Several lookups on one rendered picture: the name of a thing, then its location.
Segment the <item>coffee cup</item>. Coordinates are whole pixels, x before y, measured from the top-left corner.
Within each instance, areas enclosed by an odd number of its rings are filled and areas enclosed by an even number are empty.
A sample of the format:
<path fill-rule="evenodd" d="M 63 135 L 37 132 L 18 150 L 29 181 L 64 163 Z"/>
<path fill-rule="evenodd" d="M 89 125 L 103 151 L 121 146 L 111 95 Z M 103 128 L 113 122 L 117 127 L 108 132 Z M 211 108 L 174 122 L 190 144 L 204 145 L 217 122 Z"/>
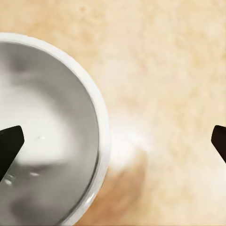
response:
<path fill-rule="evenodd" d="M 0 130 L 18 125 L 24 144 L 0 181 L 0 226 L 74 226 L 108 170 L 107 105 L 70 55 L 0 32 Z"/>

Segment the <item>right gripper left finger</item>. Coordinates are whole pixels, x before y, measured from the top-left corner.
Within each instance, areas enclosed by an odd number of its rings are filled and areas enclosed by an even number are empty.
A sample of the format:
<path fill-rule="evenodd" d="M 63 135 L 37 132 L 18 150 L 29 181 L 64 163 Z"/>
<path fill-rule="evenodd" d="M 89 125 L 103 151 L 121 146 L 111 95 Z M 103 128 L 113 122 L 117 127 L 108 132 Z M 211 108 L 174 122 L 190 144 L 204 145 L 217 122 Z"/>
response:
<path fill-rule="evenodd" d="M 0 181 L 24 144 L 20 125 L 0 130 Z"/>

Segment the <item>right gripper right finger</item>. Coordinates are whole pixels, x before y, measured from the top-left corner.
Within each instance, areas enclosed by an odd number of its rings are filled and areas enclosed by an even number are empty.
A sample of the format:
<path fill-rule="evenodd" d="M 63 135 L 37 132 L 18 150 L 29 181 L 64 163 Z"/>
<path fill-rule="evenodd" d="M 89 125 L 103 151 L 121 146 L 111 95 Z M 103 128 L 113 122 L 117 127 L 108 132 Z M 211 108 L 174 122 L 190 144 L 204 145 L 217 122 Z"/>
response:
<path fill-rule="evenodd" d="M 211 142 L 226 163 L 226 127 L 216 125 L 212 132 Z"/>

